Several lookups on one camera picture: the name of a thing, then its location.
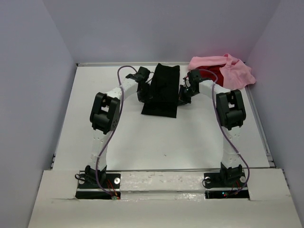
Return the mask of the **black t-shirt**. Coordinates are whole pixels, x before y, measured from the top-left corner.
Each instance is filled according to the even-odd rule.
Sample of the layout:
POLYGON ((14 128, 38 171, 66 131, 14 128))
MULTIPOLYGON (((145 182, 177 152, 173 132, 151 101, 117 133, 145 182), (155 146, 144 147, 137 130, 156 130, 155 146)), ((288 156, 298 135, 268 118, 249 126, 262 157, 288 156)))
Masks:
POLYGON ((151 99, 141 114, 176 118, 180 85, 180 66, 158 64, 150 83, 151 99))

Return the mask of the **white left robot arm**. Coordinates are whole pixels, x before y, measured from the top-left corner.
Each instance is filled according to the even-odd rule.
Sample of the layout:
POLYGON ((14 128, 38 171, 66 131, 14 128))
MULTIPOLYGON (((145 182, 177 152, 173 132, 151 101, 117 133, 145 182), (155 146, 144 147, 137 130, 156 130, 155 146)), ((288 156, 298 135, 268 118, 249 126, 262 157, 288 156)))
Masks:
POLYGON ((89 118, 93 128, 93 146, 90 162, 85 168, 85 178, 96 188, 105 183, 107 146, 118 126, 124 101, 133 94, 137 94, 142 103, 152 98, 148 83, 150 73, 150 70, 141 66, 124 80, 117 75, 118 87, 95 96, 89 118))

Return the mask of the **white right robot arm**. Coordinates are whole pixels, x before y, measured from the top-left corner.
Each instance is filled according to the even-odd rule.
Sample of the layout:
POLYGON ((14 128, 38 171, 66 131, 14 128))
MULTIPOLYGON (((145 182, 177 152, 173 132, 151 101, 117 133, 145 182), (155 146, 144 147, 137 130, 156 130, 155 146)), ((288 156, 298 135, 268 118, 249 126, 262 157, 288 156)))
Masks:
POLYGON ((202 181, 206 189, 232 188, 245 178, 242 159, 237 149, 240 129, 246 119, 246 111, 240 90, 229 90, 217 84, 218 77, 209 70, 194 69, 184 77, 179 90, 179 105, 191 103, 198 94, 212 100, 216 120, 223 134, 223 156, 218 172, 204 174, 202 181), (215 80, 203 78, 201 72, 211 73, 215 80))

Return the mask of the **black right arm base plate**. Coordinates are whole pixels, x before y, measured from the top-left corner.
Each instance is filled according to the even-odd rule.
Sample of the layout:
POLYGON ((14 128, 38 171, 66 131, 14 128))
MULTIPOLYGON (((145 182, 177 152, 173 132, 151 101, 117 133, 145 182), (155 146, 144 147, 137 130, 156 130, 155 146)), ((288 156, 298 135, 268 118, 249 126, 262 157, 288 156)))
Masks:
POLYGON ((247 185, 244 186, 245 181, 244 173, 230 183, 225 183, 219 172, 204 173, 202 186, 205 188, 205 199, 249 199, 247 185))

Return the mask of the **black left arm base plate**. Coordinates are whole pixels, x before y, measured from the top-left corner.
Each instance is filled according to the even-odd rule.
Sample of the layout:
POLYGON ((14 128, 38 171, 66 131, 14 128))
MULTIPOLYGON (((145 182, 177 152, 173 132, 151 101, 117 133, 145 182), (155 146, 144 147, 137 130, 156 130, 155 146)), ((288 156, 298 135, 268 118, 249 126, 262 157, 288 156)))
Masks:
POLYGON ((75 197, 80 200, 119 200, 121 198, 120 184, 121 174, 110 172, 106 174, 102 188, 95 180, 88 178, 85 173, 77 173, 75 179, 78 181, 75 197))

